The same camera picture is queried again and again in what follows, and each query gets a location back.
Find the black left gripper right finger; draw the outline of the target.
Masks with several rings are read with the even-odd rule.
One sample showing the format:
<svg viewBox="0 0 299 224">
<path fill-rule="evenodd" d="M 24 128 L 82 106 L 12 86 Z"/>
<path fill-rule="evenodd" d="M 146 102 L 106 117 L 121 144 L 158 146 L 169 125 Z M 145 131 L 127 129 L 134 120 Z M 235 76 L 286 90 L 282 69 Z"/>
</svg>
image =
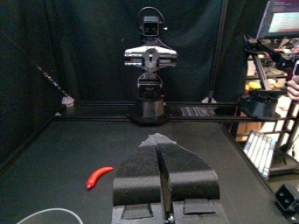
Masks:
<svg viewBox="0 0 299 224">
<path fill-rule="evenodd" d="M 159 143 L 157 158 L 165 224 L 230 224 L 217 172 L 175 143 Z"/>
</svg>

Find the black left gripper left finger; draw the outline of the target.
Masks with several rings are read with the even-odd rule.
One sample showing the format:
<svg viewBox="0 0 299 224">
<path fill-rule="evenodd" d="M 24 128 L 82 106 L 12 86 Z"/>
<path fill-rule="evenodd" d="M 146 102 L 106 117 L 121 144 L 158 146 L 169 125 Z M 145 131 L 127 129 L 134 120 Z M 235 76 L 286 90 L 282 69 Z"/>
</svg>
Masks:
<svg viewBox="0 0 299 224">
<path fill-rule="evenodd" d="M 162 149 L 146 145 L 122 162 L 114 179 L 113 224 L 165 224 Z"/>
</svg>

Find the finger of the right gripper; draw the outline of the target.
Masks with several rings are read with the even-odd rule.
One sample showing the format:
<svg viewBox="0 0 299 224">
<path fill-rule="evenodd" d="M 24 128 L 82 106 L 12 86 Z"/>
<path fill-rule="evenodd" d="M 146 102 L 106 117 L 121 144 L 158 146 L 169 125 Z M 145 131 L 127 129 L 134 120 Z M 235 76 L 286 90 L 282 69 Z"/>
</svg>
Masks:
<svg viewBox="0 0 299 224">
<path fill-rule="evenodd" d="M 157 70 L 157 65 L 158 65 L 158 60 L 159 60 L 161 54 L 155 48 L 151 50 L 153 50 L 151 71 L 154 72 Z"/>
<path fill-rule="evenodd" d="M 150 70 L 151 62 L 150 62 L 150 49 L 143 52 L 143 69 L 146 71 Z"/>
</svg>

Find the person's hand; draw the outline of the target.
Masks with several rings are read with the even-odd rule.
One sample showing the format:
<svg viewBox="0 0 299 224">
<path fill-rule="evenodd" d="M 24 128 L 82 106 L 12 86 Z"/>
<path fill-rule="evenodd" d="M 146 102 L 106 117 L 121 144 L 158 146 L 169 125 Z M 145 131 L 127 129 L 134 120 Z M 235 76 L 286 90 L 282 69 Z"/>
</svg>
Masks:
<svg viewBox="0 0 299 224">
<path fill-rule="evenodd" d="M 287 82 L 287 95 L 293 101 L 299 102 L 299 75 Z"/>
</svg>

